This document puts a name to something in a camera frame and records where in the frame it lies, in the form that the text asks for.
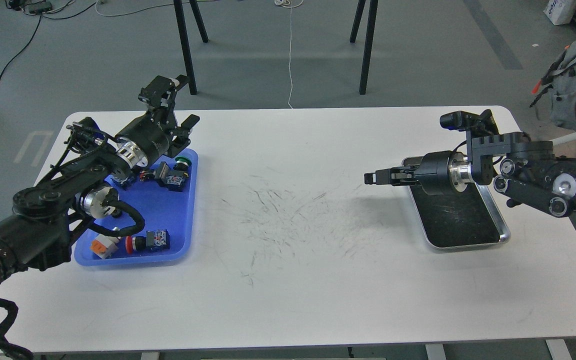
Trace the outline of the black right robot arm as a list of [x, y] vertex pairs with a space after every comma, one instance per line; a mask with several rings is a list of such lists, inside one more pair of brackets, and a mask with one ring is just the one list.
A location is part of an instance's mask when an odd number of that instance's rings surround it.
[[419, 186], [430, 196], [492, 185], [508, 207], [528, 205], [555, 218], [576, 212], [576, 158], [556, 156], [553, 141], [534, 141], [525, 132], [500, 133], [492, 111], [454, 111], [439, 118], [443, 129], [465, 133], [466, 152], [426, 153], [418, 165], [364, 175], [367, 185]]

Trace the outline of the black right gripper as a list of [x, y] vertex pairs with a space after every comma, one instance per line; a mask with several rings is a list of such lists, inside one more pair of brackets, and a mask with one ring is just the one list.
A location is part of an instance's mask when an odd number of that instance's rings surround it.
[[366, 185], [418, 186], [430, 196], [463, 193], [474, 182], [471, 162], [462, 152], [430, 152], [407, 158], [412, 167], [364, 173]]

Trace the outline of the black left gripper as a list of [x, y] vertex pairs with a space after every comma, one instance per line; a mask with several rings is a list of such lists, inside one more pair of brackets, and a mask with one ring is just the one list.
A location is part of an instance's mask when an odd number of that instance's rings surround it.
[[116, 154], [130, 168], [152, 166], [162, 155], [176, 157], [190, 145], [190, 134], [201, 118], [190, 114], [180, 125], [174, 114], [178, 91], [189, 82], [186, 75], [157, 75], [138, 94], [146, 113], [132, 120], [115, 138]]

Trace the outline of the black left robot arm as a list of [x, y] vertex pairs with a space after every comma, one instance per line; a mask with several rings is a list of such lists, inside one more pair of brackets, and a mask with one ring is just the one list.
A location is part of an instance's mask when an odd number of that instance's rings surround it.
[[[87, 230], [125, 237], [144, 229], [144, 217], [106, 178], [126, 183], [190, 145], [199, 117], [178, 123], [174, 114], [176, 95], [188, 83], [183, 74], [156, 76], [138, 95], [146, 112], [114, 136], [90, 117], [68, 126], [62, 156], [34, 186], [14, 194], [13, 214], [0, 221], [0, 284], [29, 268], [45, 271], [70, 262], [73, 244]], [[16, 303], [0, 298], [0, 350], [11, 359], [32, 360], [30, 350], [6, 339], [17, 316]]]

